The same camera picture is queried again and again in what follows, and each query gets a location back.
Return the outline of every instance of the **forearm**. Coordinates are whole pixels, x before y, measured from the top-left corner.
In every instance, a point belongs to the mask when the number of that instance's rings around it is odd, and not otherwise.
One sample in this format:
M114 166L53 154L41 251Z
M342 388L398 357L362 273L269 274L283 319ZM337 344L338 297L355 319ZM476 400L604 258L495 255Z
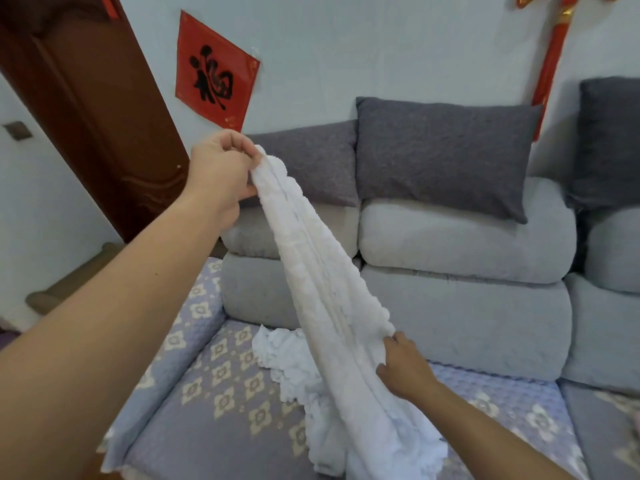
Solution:
M216 209L202 207L178 199L0 355L4 478L66 480L91 457L218 238Z
M414 404L477 480L567 480L573 477L448 387L425 387Z

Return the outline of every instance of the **brown wooden door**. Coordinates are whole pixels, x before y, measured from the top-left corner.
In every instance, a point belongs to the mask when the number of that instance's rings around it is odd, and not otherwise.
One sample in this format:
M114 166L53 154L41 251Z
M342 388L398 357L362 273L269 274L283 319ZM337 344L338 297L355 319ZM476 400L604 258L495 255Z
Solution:
M119 20L110 19L102 0L0 0L0 45L7 46L0 66L128 241L178 196L189 159L112 1ZM72 141L78 138L81 148Z

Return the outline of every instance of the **left arm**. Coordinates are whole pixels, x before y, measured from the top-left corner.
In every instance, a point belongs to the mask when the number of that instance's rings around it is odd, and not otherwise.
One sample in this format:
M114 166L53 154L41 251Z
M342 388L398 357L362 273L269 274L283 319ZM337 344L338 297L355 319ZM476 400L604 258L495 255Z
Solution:
M248 170L259 160L251 141L231 131L196 145L178 200L2 352L4 479L80 473L162 344L221 229L236 220L238 200L255 193Z

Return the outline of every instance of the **crumpled white fabric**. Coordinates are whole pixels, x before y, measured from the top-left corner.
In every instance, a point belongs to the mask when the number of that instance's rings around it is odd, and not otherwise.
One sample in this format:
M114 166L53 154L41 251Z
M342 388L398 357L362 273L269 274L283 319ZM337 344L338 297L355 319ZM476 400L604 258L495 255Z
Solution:
M369 293L281 160L263 158L252 180L302 327L261 328L253 350L280 383L281 400L304 405L316 471L346 471L350 480L435 479L447 444L376 375L385 361L382 338L394 332L388 311Z

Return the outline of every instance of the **wall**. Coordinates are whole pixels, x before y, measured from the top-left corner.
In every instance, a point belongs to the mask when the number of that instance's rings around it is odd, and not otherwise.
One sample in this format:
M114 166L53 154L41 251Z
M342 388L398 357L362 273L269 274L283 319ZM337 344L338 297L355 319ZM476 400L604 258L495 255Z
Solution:
M0 316L25 330L38 319L28 293L121 240L0 75L0 124L15 120L34 137L16 142L0 128Z
M468 105L531 100L557 0L121 0L187 147L212 123L174 97L180 9L262 61L243 131L355 117L361 95ZM580 79L640 75L640 0L581 0L530 173L571 165Z

